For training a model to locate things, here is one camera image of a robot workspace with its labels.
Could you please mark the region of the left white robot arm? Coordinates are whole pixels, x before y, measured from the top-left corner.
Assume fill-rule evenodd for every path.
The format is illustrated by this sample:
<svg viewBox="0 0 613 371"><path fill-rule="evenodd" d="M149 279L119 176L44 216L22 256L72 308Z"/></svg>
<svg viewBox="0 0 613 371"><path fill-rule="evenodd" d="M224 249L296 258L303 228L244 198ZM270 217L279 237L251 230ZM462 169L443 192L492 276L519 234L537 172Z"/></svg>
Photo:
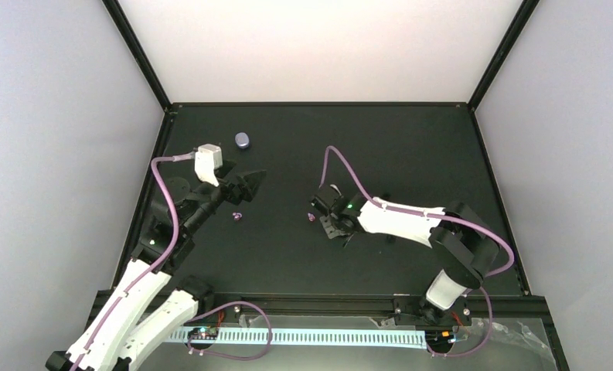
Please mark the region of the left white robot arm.
<svg viewBox="0 0 613 371"><path fill-rule="evenodd" d="M195 246L193 236L223 203L250 202L266 171L241 172L218 185L193 188L186 179L158 177L161 199L153 202L152 228L141 236L119 285L96 318L68 350L53 352L48 370L138 370L179 326L211 308L213 289L195 276L182 279L150 315L145 310L170 282Z"/></svg>

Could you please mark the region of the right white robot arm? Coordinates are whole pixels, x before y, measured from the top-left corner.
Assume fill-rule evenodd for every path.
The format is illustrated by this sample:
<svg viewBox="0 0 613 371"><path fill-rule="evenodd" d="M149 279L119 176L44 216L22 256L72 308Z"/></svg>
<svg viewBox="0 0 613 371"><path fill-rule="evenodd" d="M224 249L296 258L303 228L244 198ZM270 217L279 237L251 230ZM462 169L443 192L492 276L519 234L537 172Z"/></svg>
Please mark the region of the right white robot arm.
<svg viewBox="0 0 613 371"><path fill-rule="evenodd" d="M418 310L431 324L446 318L463 294L482 286L500 251L487 227L464 203L423 208L380 197L367 199L362 193L348 198L334 185L321 187L310 203L320 213L330 239L374 233L430 248L440 271L419 301Z"/></svg>

